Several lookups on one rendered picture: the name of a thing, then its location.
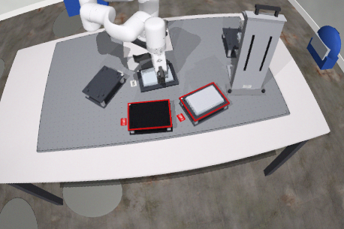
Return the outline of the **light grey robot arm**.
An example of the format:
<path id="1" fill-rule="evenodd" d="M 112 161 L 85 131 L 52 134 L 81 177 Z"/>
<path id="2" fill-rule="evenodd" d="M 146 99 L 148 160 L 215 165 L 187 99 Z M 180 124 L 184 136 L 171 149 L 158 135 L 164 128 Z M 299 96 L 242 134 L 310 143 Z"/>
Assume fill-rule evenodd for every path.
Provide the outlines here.
<path id="1" fill-rule="evenodd" d="M 100 5 L 97 0 L 79 0 L 79 3 L 80 17 L 86 31 L 95 32 L 103 25 L 106 32 L 119 41 L 132 42 L 140 35 L 138 39 L 146 42 L 149 53 L 133 55 L 127 62 L 129 70 L 133 71 L 140 61 L 151 59 L 150 53 L 160 55 L 165 51 L 165 23 L 158 17 L 159 0 L 138 0 L 139 11 L 122 26 L 113 24 L 116 17 L 113 7 Z"/>

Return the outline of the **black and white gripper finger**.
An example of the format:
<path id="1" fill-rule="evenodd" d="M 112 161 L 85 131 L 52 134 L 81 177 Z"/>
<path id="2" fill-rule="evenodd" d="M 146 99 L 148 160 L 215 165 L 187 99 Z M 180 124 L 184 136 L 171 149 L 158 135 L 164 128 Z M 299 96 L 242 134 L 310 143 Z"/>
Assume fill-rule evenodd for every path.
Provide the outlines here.
<path id="1" fill-rule="evenodd" d="M 158 67 L 159 71 L 157 71 L 158 73 L 160 73 L 160 75 L 158 75 L 157 73 L 157 81 L 158 83 L 165 83 L 165 75 L 164 75 L 164 71 L 162 69 L 162 66 Z"/>

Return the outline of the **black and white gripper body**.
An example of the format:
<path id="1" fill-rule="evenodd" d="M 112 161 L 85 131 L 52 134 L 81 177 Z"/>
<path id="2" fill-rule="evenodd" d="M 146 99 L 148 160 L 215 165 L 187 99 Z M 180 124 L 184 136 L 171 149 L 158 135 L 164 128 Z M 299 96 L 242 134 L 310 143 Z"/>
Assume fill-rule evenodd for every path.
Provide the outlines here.
<path id="1" fill-rule="evenodd" d="M 151 59 L 152 63 L 154 65 L 155 72 L 158 73 L 158 67 L 162 66 L 163 71 L 167 71 L 167 64 L 166 64 L 166 58 L 165 58 L 165 53 L 164 51 L 158 55 L 155 53 L 150 53 L 151 54 Z"/>

